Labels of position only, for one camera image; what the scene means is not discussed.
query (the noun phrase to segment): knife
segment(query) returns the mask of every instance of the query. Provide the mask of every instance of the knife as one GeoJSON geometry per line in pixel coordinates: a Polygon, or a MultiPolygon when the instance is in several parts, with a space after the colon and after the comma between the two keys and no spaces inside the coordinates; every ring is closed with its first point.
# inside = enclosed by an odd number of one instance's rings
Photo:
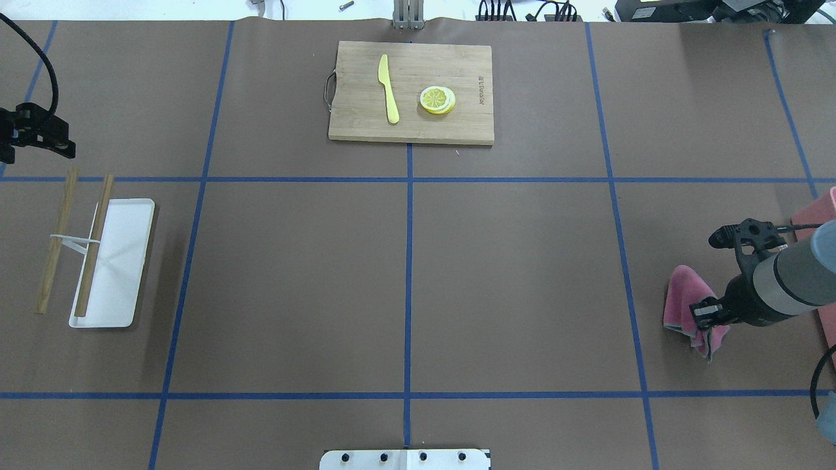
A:
{"type": "Polygon", "coordinates": [[[380,56],[380,64],[377,66],[377,81],[379,81],[386,90],[386,119],[390,124],[398,124],[400,114],[398,114],[398,105],[395,104],[395,95],[392,93],[392,83],[389,81],[389,56],[383,54],[380,56]]]}

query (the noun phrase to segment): white floor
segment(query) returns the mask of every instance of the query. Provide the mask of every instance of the white floor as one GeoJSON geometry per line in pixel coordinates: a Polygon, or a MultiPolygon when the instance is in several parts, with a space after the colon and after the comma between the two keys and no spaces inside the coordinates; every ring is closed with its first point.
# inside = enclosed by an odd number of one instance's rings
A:
{"type": "MultiPolygon", "coordinates": [[[[363,19],[392,18],[393,0],[355,0],[354,5],[339,11],[348,0],[284,0],[286,19],[363,19]]],[[[516,0],[517,18],[534,13],[542,4],[538,0],[516,0]]],[[[604,7],[614,13],[615,0],[578,0],[573,3],[584,21],[606,21],[604,7]]],[[[425,0],[425,19],[446,17],[474,19],[479,0],[425,0]]],[[[836,7],[825,3],[823,9],[836,15],[836,7]]],[[[279,0],[264,0],[265,18],[281,19],[279,0]]],[[[259,16],[251,0],[0,0],[0,11],[12,19],[60,20],[227,20],[259,16]]],[[[829,23],[821,15],[813,15],[808,23],[829,23]]]]}

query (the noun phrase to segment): cutting board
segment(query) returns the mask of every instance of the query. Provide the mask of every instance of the cutting board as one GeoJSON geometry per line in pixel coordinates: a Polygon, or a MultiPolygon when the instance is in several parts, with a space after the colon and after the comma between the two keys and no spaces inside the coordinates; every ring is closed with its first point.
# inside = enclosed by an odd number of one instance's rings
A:
{"type": "Polygon", "coordinates": [[[493,145],[493,67],[490,46],[340,41],[328,137],[331,140],[493,145]],[[389,55],[400,122],[386,120],[380,56],[389,55]],[[446,86],[456,108],[432,115],[421,91],[446,86]]]}

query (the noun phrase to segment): lemon half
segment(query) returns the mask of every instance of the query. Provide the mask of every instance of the lemon half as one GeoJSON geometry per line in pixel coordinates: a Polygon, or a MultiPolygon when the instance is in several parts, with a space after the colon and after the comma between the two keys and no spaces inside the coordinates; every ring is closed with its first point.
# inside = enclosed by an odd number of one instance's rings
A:
{"type": "Polygon", "coordinates": [[[428,86],[421,92],[421,107],[434,115],[444,115],[456,106],[453,90],[443,86],[428,86]]]}

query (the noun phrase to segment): white tray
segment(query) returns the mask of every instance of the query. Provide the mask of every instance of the white tray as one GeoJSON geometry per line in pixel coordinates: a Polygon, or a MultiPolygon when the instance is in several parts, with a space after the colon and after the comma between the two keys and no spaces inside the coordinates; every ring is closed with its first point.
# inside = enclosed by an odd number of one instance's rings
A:
{"type": "MultiPolygon", "coordinates": [[[[73,308],[69,311],[70,326],[124,328],[134,321],[153,220],[154,202],[151,199],[110,200],[87,315],[73,316],[79,299],[79,276],[73,308]]],[[[84,255],[84,261],[87,261],[87,255],[84,255]]]]}

